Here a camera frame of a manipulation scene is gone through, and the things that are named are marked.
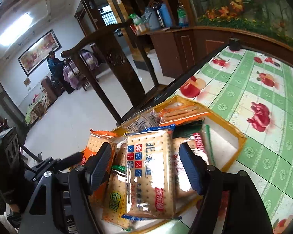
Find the green-edged cracker packet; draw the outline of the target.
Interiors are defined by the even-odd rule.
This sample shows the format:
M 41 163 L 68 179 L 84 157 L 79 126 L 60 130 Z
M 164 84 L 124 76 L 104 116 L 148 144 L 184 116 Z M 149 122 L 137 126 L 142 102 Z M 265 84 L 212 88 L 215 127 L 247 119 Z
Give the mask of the green-edged cracker packet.
M 122 217 L 126 213 L 126 168 L 113 165 L 103 204 L 102 220 L 123 230 L 131 230 L 131 220 Z

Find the blue Hokkaido cracker packet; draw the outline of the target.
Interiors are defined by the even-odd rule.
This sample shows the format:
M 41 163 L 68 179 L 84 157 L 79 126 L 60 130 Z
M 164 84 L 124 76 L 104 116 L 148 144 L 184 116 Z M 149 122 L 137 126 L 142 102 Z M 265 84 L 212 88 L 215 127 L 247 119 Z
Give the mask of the blue Hokkaido cracker packet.
M 174 125 L 126 134 L 126 217 L 169 219 L 175 215 Z

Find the orange cracker packet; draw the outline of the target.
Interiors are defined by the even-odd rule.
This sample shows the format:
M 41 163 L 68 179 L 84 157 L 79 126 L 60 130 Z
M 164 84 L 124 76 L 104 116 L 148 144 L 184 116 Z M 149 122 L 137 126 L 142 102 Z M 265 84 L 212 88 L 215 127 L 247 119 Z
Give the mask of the orange cracker packet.
M 89 201 L 102 206 L 112 162 L 116 153 L 118 135 L 108 131 L 90 131 L 87 146 L 83 151 L 82 165 L 85 166 L 85 184 Z

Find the clear bag dark snacks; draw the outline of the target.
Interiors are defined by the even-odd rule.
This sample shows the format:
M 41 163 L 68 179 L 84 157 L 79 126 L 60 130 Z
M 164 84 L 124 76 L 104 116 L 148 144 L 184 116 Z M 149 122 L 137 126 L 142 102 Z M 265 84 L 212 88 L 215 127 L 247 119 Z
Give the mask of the clear bag dark snacks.
M 157 127 L 160 123 L 160 117 L 154 109 L 148 109 L 139 112 L 124 123 L 121 127 L 128 132 L 142 132 L 150 127 Z

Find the red-label cracker packet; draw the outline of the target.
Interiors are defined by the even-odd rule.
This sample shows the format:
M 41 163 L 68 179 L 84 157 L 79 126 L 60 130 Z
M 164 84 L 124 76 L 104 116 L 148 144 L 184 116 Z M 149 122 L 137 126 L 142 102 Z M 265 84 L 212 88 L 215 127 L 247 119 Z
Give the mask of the red-label cracker packet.
M 210 159 L 205 149 L 203 139 L 200 133 L 194 133 L 189 137 L 179 137 L 172 140 L 173 147 L 173 170 L 176 182 L 176 197 L 188 197 L 194 193 L 202 190 L 202 182 L 199 173 L 199 168 L 195 167 L 195 162 L 189 158 L 189 152 L 184 148 L 180 151 L 180 146 L 186 143 L 193 155 L 201 157 L 205 164 L 209 164 Z

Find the yellow-rimmed white tray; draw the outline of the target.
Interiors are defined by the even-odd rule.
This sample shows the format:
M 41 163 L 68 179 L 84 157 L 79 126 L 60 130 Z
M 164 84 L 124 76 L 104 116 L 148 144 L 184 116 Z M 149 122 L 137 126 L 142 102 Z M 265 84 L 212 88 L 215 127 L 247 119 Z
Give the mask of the yellow-rimmed white tray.
M 204 125 L 209 126 L 209 128 L 203 129 L 203 144 L 208 146 L 208 152 L 213 155 L 216 167 L 226 172 L 240 154 L 245 145 L 246 137 L 235 126 L 203 104 L 183 98 L 179 95 L 170 97 L 154 107 L 136 113 L 120 126 L 116 127 L 112 132 L 119 137 L 123 137 L 125 133 L 129 132 L 129 126 L 139 118 L 146 116 L 150 112 L 160 112 L 168 106 L 181 104 L 195 106 L 209 113 L 208 116 L 204 118 Z M 107 209 L 103 203 L 105 199 L 103 193 L 112 187 L 117 193 L 124 196 L 124 185 L 125 180 L 123 178 L 113 177 L 110 179 L 109 183 L 104 185 L 103 189 L 90 196 L 92 209 L 95 216 L 99 218 L 99 226 L 103 233 L 147 233 L 168 222 L 168 220 L 164 218 L 141 221 L 125 220 L 121 217 L 121 213 L 124 213 L 125 207 L 117 211 Z

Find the dark green snack packet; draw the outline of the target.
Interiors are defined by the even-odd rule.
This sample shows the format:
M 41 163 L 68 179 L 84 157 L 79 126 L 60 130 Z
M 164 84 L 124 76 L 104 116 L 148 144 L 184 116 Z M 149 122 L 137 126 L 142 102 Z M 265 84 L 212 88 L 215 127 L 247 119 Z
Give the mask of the dark green snack packet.
M 177 125 L 173 130 L 172 138 L 179 138 L 179 137 L 189 137 L 192 136 L 194 133 L 198 133 L 202 129 L 203 120 L 193 121 L 191 123 Z

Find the person in blue jacket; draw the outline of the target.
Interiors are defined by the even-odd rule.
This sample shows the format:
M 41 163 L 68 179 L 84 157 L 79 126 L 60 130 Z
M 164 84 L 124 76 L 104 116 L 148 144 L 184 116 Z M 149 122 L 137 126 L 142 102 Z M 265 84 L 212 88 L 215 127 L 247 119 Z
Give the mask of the person in blue jacket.
M 60 61 L 58 58 L 55 57 L 54 51 L 50 51 L 50 53 L 48 54 L 47 65 L 49 67 L 49 70 L 54 80 L 59 82 L 68 94 L 71 94 L 74 91 L 74 89 L 64 79 L 64 76 L 63 76 L 64 62 Z

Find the orange stick snack packet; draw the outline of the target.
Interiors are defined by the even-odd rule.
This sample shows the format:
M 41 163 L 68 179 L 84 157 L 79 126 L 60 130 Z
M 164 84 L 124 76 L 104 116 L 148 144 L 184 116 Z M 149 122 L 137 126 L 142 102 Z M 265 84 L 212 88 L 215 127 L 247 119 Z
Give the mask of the orange stick snack packet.
M 180 104 L 166 107 L 158 113 L 159 126 L 181 125 L 190 121 L 197 121 L 211 113 L 206 108 Z

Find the dark wooden chair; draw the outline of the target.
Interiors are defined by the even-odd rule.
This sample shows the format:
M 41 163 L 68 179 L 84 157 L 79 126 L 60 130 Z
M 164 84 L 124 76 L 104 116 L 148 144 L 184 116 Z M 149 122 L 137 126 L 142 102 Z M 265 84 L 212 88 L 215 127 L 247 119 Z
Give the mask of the dark wooden chair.
M 61 57 L 63 59 L 70 58 L 77 66 L 79 71 L 85 75 L 88 82 L 98 94 L 99 98 L 114 117 L 118 125 L 122 124 L 125 120 L 129 119 L 132 115 L 139 112 L 140 110 L 145 109 L 147 105 L 151 103 L 154 98 L 166 87 L 165 85 L 158 82 L 152 62 L 147 56 L 143 45 L 140 43 L 136 34 L 132 30 L 132 24 L 133 20 L 128 19 L 124 23 L 110 24 L 108 26 L 102 27 L 99 30 L 96 30 L 95 32 L 84 37 L 75 47 L 69 50 L 65 50 L 61 53 Z M 149 71 L 154 84 L 154 86 L 148 92 L 145 92 L 138 75 L 134 71 L 133 66 L 128 61 L 126 55 L 124 54 L 122 48 L 114 36 L 114 32 L 118 29 L 124 29 L 126 31 L 126 33 L 132 38 L 132 42 L 136 45 L 136 47 L 138 47 L 138 50 L 142 54 L 142 58 L 146 63 L 147 70 Z M 123 117 L 120 116 L 115 107 L 112 105 L 111 101 L 90 72 L 86 62 L 83 61 L 79 54 L 79 51 L 82 48 L 92 43 L 98 46 L 99 51 L 104 56 L 106 63 L 126 92 L 132 104 L 132 108 Z

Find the ceiling light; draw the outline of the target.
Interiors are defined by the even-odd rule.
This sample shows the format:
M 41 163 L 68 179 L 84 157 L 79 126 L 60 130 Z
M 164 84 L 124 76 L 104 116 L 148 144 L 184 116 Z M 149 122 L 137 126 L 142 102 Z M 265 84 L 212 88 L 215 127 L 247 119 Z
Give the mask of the ceiling light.
M 33 18 L 28 13 L 23 14 L 0 35 L 0 45 L 11 46 L 30 28 L 32 21 Z

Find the black cylinder on table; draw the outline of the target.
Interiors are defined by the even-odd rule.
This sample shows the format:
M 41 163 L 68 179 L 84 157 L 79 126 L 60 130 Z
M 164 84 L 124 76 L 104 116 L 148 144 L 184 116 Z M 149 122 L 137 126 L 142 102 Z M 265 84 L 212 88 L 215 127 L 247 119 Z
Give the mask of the black cylinder on table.
M 242 49 L 241 42 L 237 38 L 229 38 L 228 44 L 231 51 L 240 51 Z

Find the grey kettle jug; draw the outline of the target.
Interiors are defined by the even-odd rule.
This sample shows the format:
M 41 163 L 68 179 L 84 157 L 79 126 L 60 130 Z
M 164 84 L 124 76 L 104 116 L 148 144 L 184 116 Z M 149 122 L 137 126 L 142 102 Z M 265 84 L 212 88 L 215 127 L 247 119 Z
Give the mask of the grey kettle jug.
M 147 23 L 151 31 L 155 31 L 161 28 L 158 21 L 158 17 L 155 11 L 151 7 L 146 7 L 144 14 L 142 15 L 144 23 Z

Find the blue thermos jug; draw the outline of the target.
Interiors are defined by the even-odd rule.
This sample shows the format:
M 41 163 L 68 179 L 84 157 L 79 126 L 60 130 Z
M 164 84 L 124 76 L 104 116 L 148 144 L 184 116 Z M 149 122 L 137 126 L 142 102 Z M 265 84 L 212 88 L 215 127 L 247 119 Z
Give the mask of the blue thermos jug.
M 159 9 L 159 13 L 160 13 L 160 16 L 164 22 L 165 27 L 172 27 L 172 20 L 171 20 L 169 11 L 168 11 L 165 3 L 161 4 L 161 7 Z

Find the framed wall painting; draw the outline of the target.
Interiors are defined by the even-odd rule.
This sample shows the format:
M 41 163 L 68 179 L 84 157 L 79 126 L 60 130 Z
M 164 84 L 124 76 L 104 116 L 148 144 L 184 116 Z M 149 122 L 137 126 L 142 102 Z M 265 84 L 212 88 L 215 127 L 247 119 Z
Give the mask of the framed wall painting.
M 32 74 L 47 58 L 51 51 L 56 52 L 61 44 L 53 30 L 48 31 L 17 60 L 26 76 Z

